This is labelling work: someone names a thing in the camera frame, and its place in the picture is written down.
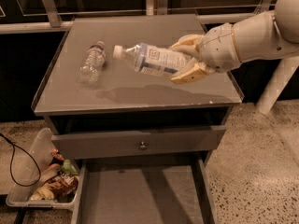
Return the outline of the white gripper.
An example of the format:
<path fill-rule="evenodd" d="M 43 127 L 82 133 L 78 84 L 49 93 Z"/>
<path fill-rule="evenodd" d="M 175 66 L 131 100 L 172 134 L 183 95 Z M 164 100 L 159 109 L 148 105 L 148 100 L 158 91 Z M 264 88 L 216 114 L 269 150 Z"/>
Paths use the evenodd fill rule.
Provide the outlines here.
<path fill-rule="evenodd" d="M 202 62 L 191 59 L 186 66 L 171 77 L 175 84 L 199 81 L 215 71 L 225 73 L 241 65 L 234 38 L 233 25 L 224 23 L 209 30 L 205 35 L 185 35 L 169 47 Z"/>

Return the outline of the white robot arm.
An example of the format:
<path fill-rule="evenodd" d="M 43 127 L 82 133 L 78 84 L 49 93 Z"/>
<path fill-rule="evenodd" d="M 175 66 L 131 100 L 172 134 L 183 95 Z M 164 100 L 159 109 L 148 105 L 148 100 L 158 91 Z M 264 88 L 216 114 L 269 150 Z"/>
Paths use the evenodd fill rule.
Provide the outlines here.
<path fill-rule="evenodd" d="M 224 23 L 205 35 L 185 35 L 171 46 L 192 57 L 171 78 L 176 84 L 194 82 L 213 73 L 226 73 L 255 60 L 280 63 L 256 108 L 266 114 L 298 67 L 299 0 L 277 0 L 275 8 L 239 21 Z"/>

